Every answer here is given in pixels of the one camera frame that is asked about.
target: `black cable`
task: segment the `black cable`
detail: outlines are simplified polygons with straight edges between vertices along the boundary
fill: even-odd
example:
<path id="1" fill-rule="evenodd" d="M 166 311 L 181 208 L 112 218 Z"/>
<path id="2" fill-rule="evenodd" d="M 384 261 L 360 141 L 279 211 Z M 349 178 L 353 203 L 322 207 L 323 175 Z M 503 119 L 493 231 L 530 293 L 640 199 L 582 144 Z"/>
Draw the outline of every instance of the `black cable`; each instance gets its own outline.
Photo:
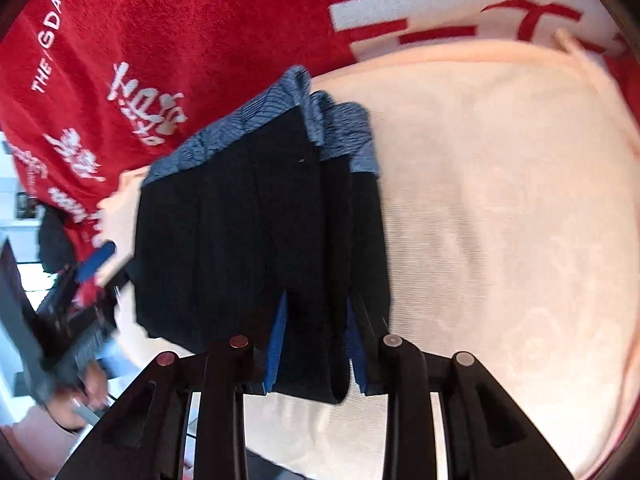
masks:
<path id="1" fill-rule="evenodd" d="M 111 394 L 107 394 L 107 395 L 108 395 L 108 396 L 109 396 L 109 398 L 110 398 L 111 400 L 113 400 L 114 402 L 115 402 L 116 400 L 118 400 L 118 398 L 117 398 L 117 397 L 114 397 L 114 396 L 112 396 Z M 196 436 L 195 436 L 195 435 L 192 435 L 191 433 L 187 433 L 187 436 L 190 436 L 193 440 L 195 440 L 195 439 L 196 439 Z"/>

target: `red blanket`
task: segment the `red blanket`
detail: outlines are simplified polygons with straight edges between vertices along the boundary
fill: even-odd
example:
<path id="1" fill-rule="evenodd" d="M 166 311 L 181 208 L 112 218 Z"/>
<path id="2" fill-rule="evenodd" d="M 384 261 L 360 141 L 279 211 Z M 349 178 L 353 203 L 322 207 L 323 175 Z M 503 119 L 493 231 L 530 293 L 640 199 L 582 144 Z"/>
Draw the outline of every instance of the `red blanket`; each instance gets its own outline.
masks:
<path id="1" fill-rule="evenodd" d="M 118 176 L 263 90 L 415 44 L 565 27 L 621 52 L 598 0 L 31 0 L 0 44 L 0 124 L 29 193 L 66 210 L 78 256 Z"/>

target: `person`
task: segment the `person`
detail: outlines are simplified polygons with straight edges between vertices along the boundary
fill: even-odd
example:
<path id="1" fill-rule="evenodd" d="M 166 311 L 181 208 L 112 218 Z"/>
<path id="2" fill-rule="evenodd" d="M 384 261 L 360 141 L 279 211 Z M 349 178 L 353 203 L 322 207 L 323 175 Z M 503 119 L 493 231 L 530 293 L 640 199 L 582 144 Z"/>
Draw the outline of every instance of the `person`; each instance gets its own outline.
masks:
<path id="1" fill-rule="evenodd" d="M 74 400 L 91 409 L 106 403 L 107 376 L 96 362 L 87 367 L 83 382 L 86 394 L 62 388 L 45 406 L 33 406 L 20 422 L 0 427 L 3 480 L 47 480 L 60 471 L 86 425 L 74 413 Z"/>

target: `gray-blue fabric trim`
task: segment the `gray-blue fabric trim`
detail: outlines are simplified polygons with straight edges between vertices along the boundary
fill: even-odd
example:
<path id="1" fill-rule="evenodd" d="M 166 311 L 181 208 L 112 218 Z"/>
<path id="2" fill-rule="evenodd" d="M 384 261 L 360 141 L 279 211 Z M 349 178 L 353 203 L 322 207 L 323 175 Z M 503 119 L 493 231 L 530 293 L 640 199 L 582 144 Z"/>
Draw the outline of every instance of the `gray-blue fabric trim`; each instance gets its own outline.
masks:
<path id="1" fill-rule="evenodd" d="M 156 160 L 143 186 L 209 160 L 231 143 L 300 106 L 309 141 L 320 147 L 321 160 L 351 155 L 351 171 L 378 174 L 367 111 L 357 103 L 335 104 L 326 92 L 309 95 L 311 76 L 302 66 L 289 68 L 260 95 Z"/>

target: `metal bolt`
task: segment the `metal bolt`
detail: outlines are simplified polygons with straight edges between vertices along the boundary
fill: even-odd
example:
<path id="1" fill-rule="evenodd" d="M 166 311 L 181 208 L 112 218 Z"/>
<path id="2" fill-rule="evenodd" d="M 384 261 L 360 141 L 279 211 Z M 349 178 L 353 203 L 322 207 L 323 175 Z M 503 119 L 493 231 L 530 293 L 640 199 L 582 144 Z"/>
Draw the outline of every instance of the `metal bolt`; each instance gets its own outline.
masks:
<path id="1" fill-rule="evenodd" d="M 463 366 L 471 366 L 476 362 L 476 359 L 469 352 L 460 352 L 456 354 L 456 361 Z"/>
<path id="2" fill-rule="evenodd" d="M 156 362 L 160 366 L 168 366 L 175 361 L 175 355 L 173 352 L 162 352 L 157 358 Z"/>
<path id="3" fill-rule="evenodd" d="M 402 344 L 402 338 L 396 334 L 387 334 L 382 338 L 385 345 L 396 348 Z"/>
<path id="4" fill-rule="evenodd" d="M 235 335 L 229 340 L 229 344 L 232 348 L 244 348 L 249 344 L 249 340 L 245 335 Z"/>

